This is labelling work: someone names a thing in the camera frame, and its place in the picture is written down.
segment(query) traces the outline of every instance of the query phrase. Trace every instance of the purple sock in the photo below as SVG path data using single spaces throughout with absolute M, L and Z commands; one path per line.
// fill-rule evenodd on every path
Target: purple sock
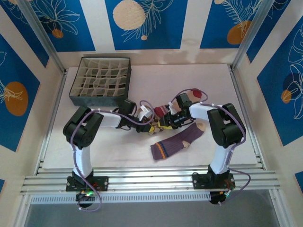
M 154 160 L 166 159 L 184 148 L 183 141 L 191 144 L 194 140 L 202 136 L 204 132 L 197 127 L 196 123 L 187 129 L 168 139 L 159 141 L 151 145 L 151 153 Z

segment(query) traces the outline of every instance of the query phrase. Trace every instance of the floral wall pattern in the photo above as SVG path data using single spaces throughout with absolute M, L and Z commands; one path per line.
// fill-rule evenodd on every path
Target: floral wall pattern
M 246 54 L 252 62 L 291 0 L 276 0 Z
M 213 0 L 208 15 L 201 49 L 238 48 L 263 0 Z M 272 28 L 290 0 L 276 0 L 268 13 L 267 24 Z M 257 52 L 272 28 L 265 29 L 255 39 Z
M 57 52 L 95 50 L 79 0 L 31 0 L 29 2 Z M 33 51 L 35 52 L 39 45 L 40 50 L 42 46 L 38 43 L 16 1 L 0 0 L 0 5 Z M 41 57 L 37 53 L 36 55 L 45 65 L 46 56 Z
M 178 49 L 187 0 L 105 0 L 116 50 Z
M 0 145 L 16 151 L 40 82 L 0 35 Z
M 283 145 L 303 136 L 303 17 L 258 76 Z

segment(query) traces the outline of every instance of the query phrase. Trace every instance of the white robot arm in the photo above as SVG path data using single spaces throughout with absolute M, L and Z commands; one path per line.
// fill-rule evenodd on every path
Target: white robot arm
M 230 150 L 232 146 L 241 142 L 246 133 L 239 115 L 232 104 L 214 106 L 191 103 L 185 93 L 176 97 L 176 100 L 181 111 L 178 113 L 168 112 L 160 119 L 159 127 L 170 126 L 176 129 L 189 119 L 209 121 L 213 138 L 217 143 L 215 156 L 206 175 L 193 174 L 193 182 L 196 181 L 194 188 L 224 188 L 224 181 L 233 181 L 233 176 L 229 173 L 228 168 L 231 158 Z M 152 121 L 153 116 L 149 122 L 146 121 L 153 113 L 142 106 L 140 115 L 134 117 L 130 115 L 134 110 L 134 105 L 134 102 L 126 100 L 117 113 L 80 107 L 68 121 L 63 133 L 74 150 L 75 167 L 72 176 L 68 177 L 66 191 L 83 192 L 90 190 L 91 186 L 89 185 L 97 185 L 98 191 L 107 191 L 108 177 L 104 180 L 101 179 L 102 177 L 93 176 L 93 168 L 90 163 L 90 144 L 99 127 L 121 128 L 127 126 L 136 128 L 137 132 L 152 131 L 153 127 L 149 122 Z

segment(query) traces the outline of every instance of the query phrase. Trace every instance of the white board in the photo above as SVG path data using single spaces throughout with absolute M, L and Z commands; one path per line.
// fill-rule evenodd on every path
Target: white board
M 43 168 L 73 167 L 72 150 L 62 130 L 78 109 L 68 97 L 76 72 L 77 68 L 69 68 Z M 228 67 L 224 64 L 132 66 L 128 98 L 136 103 L 142 99 L 149 100 L 156 107 L 169 102 L 179 91 L 193 87 L 199 88 L 209 95 L 208 103 L 218 105 L 233 103 L 242 117 Z M 167 130 L 151 136 L 146 133 L 137 133 L 135 129 L 131 131 L 112 128 L 99 129 L 91 145 L 92 166 L 195 166 L 211 163 L 216 143 L 207 122 L 205 133 L 189 148 L 183 149 L 168 159 L 155 162 L 150 145 L 177 132 Z M 242 146 L 235 150 L 231 163 L 257 163 L 249 137 Z

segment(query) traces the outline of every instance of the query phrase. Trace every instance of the wall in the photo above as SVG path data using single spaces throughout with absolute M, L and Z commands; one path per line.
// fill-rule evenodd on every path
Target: wall
M 287 76 L 283 68 L 287 65 L 289 69 L 288 53 L 292 42 L 289 43 L 287 50 L 283 48 L 287 46 L 286 44 L 289 42 L 288 39 L 286 39 L 287 36 L 302 16 L 302 1 L 291 0 L 252 63 L 250 64 L 249 59 L 246 57 L 236 70 L 236 75 L 241 79 L 241 86 L 246 92 L 244 98 L 249 104 L 247 107 L 253 122 L 253 130 L 257 133 L 266 163 L 269 169 L 276 170 L 298 226 L 303 222 L 303 195 L 294 174 L 303 170 L 303 137 L 299 137 L 298 139 L 293 137 L 294 141 L 292 142 L 287 140 L 283 141 L 284 135 L 281 133 L 283 128 L 279 126 L 283 126 L 284 124 L 284 129 L 289 127 L 289 119 L 287 119 L 287 117 L 289 113 L 294 117 L 293 107 L 290 108 L 290 105 L 294 104 L 294 98 L 292 100 L 283 100 L 285 93 L 282 93 L 284 90 L 284 88 L 282 89 L 282 85 L 276 90 L 274 88 L 276 81 L 280 81 L 280 79 Z M 277 60 L 279 56 L 274 55 L 276 52 L 280 54 L 279 51 L 281 50 L 286 52 L 285 61 Z M 275 72 L 274 75 L 271 75 L 272 72 L 268 69 L 270 65 L 276 68 L 270 68 Z M 261 90 L 260 86 L 262 87 L 263 84 L 266 84 L 267 87 L 263 87 Z M 268 97 L 265 96 L 267 97 L 265 99 L 263 93 L 267 93 L 266 89 L 271 92 Z M 275 106 L 276 103 L 272 103 L 271 100 L 274 100 L 275 97 L 282 107 L 274 112 L 273 106 Z M 274 123 L 273 116 L 281 113 L 285 114 L 285 121 L 278 123 L 277 120 L 275 120 Z M 294 135 L 303 125 L 302 118 L 296 119 L 295 122 L 296 125 L 293 125 L 293 128 L 288 132 L 289 134 Z
M 96 53 L 127 55 L 135 65 L 230 64 L 262 0 L 29 2 L 68 68 Z M 37 54 L 18 6 L 11 0 L 0 5 Z
M 212 0 L 189 0 L 187 2 L 180 49 L 119 51 L 115 50 L 105 1 L 80 1 L 96 51 L 60 52 L 59 56 L 64 65 L 67 66 L 78 66 L 81 56 L 90 53 L 106 53 L 106 56 L 108 53 L 111 54 L 110 56 L 129 56 L 134 65 L 232 63 L 237 53 L 237 47 L 200 49 Z
M 46 68 L 44 67 L 1 7 L 0 21 L 0 34 L 40 82 L 16 152 L 0 146 L 0 179 L 5 180 L 0 194 L 0 219 L 1 226 L 7 226 L 14 215 L 12 208 L 20 192 L 24 176 L 33 174 L 52 112 L 61 73 L 52 61 L 48 62 Z M 0 129 L 0 134 L 1 137 L 5 137 L 5 131 Z

